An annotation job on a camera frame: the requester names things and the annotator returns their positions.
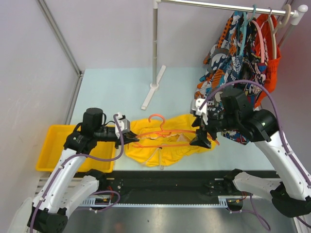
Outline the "yellow shorts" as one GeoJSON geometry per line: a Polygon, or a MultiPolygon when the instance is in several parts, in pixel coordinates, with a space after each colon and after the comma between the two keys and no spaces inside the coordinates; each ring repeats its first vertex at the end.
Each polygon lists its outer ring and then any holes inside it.
{"type": "MultiPolygon", "coordinates": [[[[211,148],[206,151],[212,151],[218,146],[220,143],[217,140],[212,140],[211,136],[207,136],[208,140],[211,142],[211,148]]],[[[162,148],[159,149],[127,149],[125,146],[125,155],[136,162],[140,163],[143,166],[147,167],[160,167],[163,169],[165,166],[171,166],[176,164],[185,156],[190,156],[194,153],[183,153],[182,151],[172,151],[172,150],[164,150],[162,148]]]]}

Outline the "orange plastic hanger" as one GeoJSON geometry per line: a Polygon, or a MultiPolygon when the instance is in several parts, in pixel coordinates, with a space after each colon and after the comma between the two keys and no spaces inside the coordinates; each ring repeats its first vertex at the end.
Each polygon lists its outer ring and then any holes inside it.
{"type": "Polygon", "coordinates": [[[138,142],[130,144],[129,149],[159,149],[182,151],[183,153],[202,153],[209,149],[191,146],[196,137],[192,126],[195,117],[191,114],[165,119],[159,114],[131,122],[131,129],[137,134],[138,142]]]}

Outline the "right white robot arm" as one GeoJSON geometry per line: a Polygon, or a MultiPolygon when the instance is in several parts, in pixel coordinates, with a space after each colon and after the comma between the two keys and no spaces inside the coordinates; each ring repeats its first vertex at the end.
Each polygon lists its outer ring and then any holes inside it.
{"type": "Polygon", "coordinates": [[[215,140],[218,132],[237,130],[263,152],[279,176],[273,181],[234,169],[224,177],[225,191],[230,195],[239,191],[255,194],[271,201],[289,218],[310,214],[310,176],[290,150],[275,115],[264,109],[254,110],[245,93],[237,88],[226,87],[220,99],[224,110],[215,116],[208,113],[203,99],[192,100],[190,112],[196,117],[192,125],[197,130],[190,145],[210,149],[209,136],[215,140]]]}

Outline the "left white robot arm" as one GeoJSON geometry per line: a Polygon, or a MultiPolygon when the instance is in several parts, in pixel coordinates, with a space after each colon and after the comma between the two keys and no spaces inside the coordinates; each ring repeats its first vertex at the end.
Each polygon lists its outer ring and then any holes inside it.
{"type": "Polygon", "coordinates": [[[125,115],[113,115],[114,127],[105,123],[106,115],[100,108],[88,108],[72,133],[67,136],[60,158],[40,192],[32,201],[32,211],[27,226],[30,232],[61,233],[69,217],[89,196],[108,193],[105,174],[89,170],[70,192],[67,188],[78,169],[87,158],[100,162],[119,159],[104,159],[90,155],[98,142],[113,142],[115,148],[124,149],[126,144],[138,142],[138,136],[130,129],[125,115]]]}

